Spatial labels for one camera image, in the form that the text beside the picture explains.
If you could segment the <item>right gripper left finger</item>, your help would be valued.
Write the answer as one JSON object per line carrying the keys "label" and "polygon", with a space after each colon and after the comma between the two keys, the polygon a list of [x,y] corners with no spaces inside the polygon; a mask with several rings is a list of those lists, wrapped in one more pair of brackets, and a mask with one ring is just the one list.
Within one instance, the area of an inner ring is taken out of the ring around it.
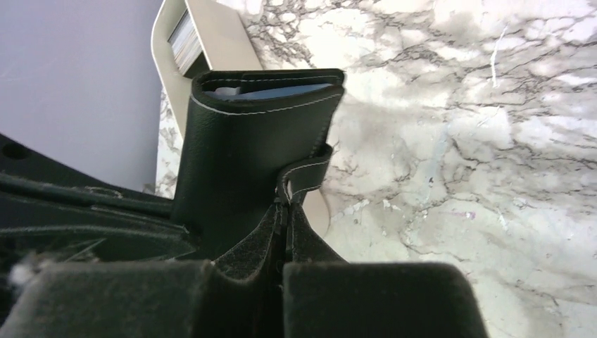
{"label": "right gripper left finger", "polygon": [[33,277],[2,337],[276,337],[270,291],[281,213],[220,258],[54,263]]}

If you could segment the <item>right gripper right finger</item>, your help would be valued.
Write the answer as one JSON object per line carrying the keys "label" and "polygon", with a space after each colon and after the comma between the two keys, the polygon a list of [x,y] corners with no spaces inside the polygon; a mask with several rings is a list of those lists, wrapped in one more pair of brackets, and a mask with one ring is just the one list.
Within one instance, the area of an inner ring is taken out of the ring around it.
{"label": "right gripper right finger", "polygon": [[285,337],[486,337],[470,283],[446,263],[349,263],[289,209]]}

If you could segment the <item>black leather card holder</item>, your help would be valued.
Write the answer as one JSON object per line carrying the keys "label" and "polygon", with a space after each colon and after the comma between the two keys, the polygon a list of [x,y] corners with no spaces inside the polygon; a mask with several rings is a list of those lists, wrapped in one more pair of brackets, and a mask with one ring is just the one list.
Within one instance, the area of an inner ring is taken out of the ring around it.
{"label": "black leather card holder", "polygon": [[259,224],[285,180],[318,188],[332,116],[344,95],[336,68],[212,70],[191,83],[171,219],[216,259]]}

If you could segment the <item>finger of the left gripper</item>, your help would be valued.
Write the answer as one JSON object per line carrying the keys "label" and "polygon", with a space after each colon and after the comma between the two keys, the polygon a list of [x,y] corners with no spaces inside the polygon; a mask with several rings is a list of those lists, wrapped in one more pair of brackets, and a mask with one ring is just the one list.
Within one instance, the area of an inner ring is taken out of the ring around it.
{"label": "finger of the left gripper", "polygon": [[1,264],[154,261],[193,254],[172,201],[116,187],[1,137]]}

